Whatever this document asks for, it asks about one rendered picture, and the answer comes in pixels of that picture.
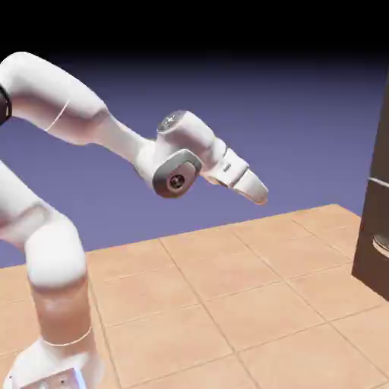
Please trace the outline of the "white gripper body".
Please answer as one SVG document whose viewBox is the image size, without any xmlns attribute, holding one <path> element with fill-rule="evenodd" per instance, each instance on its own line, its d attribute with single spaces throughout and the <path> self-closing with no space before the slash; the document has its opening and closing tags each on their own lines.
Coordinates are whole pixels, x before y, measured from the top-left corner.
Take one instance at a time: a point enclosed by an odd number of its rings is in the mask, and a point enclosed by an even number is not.
<svg viewBox="0 0 389 389">
<path fill-rule="evenodd" d="M 250 169 L 247 169 L 237 181 L 235 191 L 255 204 L 267 203 L 268 189 Z"/>
</svg>

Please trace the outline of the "dark brown wooden cabinet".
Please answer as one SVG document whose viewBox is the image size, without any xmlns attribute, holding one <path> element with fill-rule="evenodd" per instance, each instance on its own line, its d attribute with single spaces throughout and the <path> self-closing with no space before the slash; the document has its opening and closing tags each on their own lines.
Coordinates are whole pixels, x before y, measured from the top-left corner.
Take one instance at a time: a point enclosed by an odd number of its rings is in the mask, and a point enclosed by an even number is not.
<svg viewBox="0 0 389 389">
<path fill-rule="evenodd" d="M 389 72 L 384 86 L 352 275 L 389 302 Z"/>
</svg>

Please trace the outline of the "dark brown drawer front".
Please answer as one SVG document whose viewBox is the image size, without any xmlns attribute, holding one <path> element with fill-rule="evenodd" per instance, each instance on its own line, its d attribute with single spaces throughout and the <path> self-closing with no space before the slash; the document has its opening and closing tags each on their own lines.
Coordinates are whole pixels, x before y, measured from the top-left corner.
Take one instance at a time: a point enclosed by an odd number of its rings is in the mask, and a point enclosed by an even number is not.
<svg viewBox="0 0 389 389">
<path fill-rule="evenodd" d="M 389 302 L 389 258 L 374 248 L 377 234 L 389 238 L 389 187 L 369 181 L 352 275 Z"/>
</svg>

